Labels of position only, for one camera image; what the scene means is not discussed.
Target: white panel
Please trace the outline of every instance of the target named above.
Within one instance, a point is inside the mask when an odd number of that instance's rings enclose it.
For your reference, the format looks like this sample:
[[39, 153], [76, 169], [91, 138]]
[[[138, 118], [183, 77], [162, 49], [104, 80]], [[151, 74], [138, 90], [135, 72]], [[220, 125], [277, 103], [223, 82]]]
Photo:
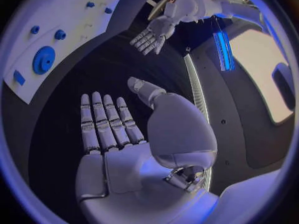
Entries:
[[[95, 7], [86, 7], [87, 2]], [[36, 12], [20, 27], [15, 43], [5, 65], [4, 80], [7, 85], [27, 104], [50, 72], [75, 49], [104, 33], [119, 0], [45, 0]], [[34, 25], [40, 26], [38, 34], [30, 33]], [[66, 32], [65, 40], [54, 39], [58, 29]], [[51, 69], [44, 75], [33, 72], [32, 61], [43, 46], [54, 48], [56, 57]], [[18, 70], [25, 78], [21, 86], [13, 78]]]
[[272, 37], [248, 30], [230, 41], [232, 53], [252, 78], [268, 107], [274, 123], [280, 123], [293, 112], [286, 106], [276, 87], [272, 72], [280, 62], [288, 64]]

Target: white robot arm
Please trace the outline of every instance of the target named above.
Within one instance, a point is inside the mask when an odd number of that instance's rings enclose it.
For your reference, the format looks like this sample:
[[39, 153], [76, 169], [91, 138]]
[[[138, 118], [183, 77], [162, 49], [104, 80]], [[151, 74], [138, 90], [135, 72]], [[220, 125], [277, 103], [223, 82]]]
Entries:
[[198, 21], [213, 15], [221, 18], [240, 18], [267, 31], [263, 16], [255, 7], [228, 0], [174, 0], [166, 4], [163, 16], [151, 21], [130, 44], [144, 55], [152, 50], [159, 54], [165, 41], [173, 35], [175, 26], [180, 22]]

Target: blue knob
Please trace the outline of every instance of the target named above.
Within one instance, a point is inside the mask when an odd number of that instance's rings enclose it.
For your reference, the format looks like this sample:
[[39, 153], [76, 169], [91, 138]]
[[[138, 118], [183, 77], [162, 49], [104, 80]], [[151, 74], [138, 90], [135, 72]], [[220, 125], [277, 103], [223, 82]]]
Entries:
[[39, 26], [33, 26], [30, 32], [32, 34], [37, 34], [39, 32]]
[[54, 35], [55, 39], [57, 40], [64, 40], [66, 37], [66, 33], [63, 30], [58, 30], [55, 35]]
[[33, 71], [38, 75], [45, 74], [52, 67], [54, 60], [55, 51], [52, 47], [40, 48], [33, 59]]
[[95, 4], [91, 1], [89, 1], [87, 4], [86, 4], [86, 7], [94, 7]]
[[13, 77], [15, 81], [17, 81], [21, 86], [25, 83], [25, 78], [21, 75], [21, 73], [17, 70], [14, 71]]
[[107, 14], [111, 14], [113, 11], [112, 11], [112, 9], [111, 8], [106, 8], [105, 9], [105, 13], [107, 13]]

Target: dark floor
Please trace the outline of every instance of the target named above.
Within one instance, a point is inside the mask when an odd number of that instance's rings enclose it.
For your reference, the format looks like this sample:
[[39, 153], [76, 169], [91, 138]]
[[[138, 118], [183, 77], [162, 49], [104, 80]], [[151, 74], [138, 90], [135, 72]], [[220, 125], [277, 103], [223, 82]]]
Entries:
[[129, 41], [144, 29], [134, 23], [79, 62], [57, 86], [37, 122], [29, 155], [29, 181], [37, 196], [69, 223], [85, 219], [75, 199], [75, 175], [84, 155], [80, 129], [80, 97], [99, 91], [115, 101], [122, 96], [147, 136], [151, 109], [127, 88], [134, 76], [193, 101], [182, 56], [166, 44], [160, 55], [146, 58]]

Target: control panel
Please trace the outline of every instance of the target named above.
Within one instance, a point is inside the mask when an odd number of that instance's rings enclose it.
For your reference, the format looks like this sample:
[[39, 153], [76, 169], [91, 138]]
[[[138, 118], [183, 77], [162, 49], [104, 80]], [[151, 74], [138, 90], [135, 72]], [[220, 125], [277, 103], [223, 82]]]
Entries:
[[42, 82], [64, 58], [106, 31], [118, 2], [44, 0], [15, 31], [4, 81], [29, 104]]

